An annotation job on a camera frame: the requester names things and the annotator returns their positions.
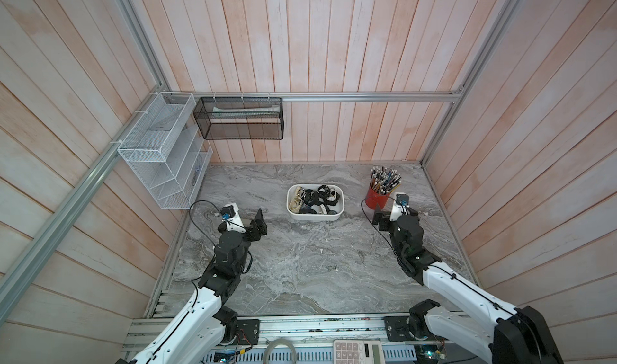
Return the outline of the beige band watch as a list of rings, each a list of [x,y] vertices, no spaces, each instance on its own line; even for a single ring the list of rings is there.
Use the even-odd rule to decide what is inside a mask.
[[[303,199],[298,195],[294,196],[289,203],[289,211],[291,211],[294,214],[299,214],[303,206],[304,206]]]

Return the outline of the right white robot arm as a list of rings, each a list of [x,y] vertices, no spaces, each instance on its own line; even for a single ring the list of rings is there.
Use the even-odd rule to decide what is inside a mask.
[[[546,319],[536,309],[518,308],[465,279],[424,247],[419,214],[395,204],[375,209],[372,226],[386,239],[403,272],[438,293],[463,316],[438,301],[421,301],[409,310],[406,335],[415,340],[444,338],[487,363],[561,363]]]

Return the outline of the small black watch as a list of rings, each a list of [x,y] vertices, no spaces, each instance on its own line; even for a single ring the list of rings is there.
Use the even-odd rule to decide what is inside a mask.
[[[321,185],[317,189],[317,194],[321,200],[328,200],[331,196],[331,188],[327,185]]]

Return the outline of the gold metal watch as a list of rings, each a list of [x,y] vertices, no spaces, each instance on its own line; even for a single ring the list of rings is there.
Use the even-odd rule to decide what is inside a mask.
[[[337,191],[331,191],[326,199],[326,204],[328,206],[336,206],[339,200],[340,200],[339,193]]]

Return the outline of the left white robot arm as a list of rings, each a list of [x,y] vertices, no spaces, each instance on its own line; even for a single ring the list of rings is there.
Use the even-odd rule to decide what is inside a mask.
[[[242,354],[251,344],[236,311],[225,306],[241,276],[252,267],[249,248],[268,234],[263,211],[245,225],[232,203],[220,211],[223,223],[214,256],[194,286],[194,293],[167,327],[137,353],[132,363],[198,363],[216,346],[228,344]]]

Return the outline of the white plastic storage box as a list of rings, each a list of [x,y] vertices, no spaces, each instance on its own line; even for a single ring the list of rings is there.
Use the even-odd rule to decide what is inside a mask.
[[[333,210],[337,211],[337,215],[335,216],[323,215],[321,213],[320,206],[308,207],[304,205],[303,208],[300,210],[299,214],[294,214],[291,211],[289,211],[289,203],[294,196],[298,195],[302,198],[302,195],[305,189],[312,189],[316,191],[318,187],[320,187],[321,185],[327,185],[331,188],[332,191],[337,191],[339,193],[340,200],[338,201],[337,205],[330,206]],[[322,201],[322,204],[327,205],[326,200],[321,200],[321,201]],[[296,184],[290,187],[287,192],[286,208],[287,208],[289,215],[295,220],[313,221],[313,222],[335,221],[339,219],[342,216],[343,212],[345,211],[345,196],[344,196],[342,189],[334,184],[324,184],[324,183],[323,184],[319,184],[319,183],[318,184]]]

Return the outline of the black chunky watch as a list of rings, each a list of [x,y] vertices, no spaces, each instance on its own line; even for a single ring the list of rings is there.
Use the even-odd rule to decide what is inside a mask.
[[[313,206],[321,206],[322,205],[322,201],[321,201],[321,196],[319,194],[318,191],[312,190],[312,189],[305,189],[302,195],[302,201],[304,203],[304,205],[308,206],[308,207],[313,207]]]

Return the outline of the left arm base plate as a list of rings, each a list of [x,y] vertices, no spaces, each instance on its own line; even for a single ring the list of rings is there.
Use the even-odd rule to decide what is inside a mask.
[[[255,346],[259,343],[259,336],[259,319],[239,319],[226,326],[223,343],[234,346]]]

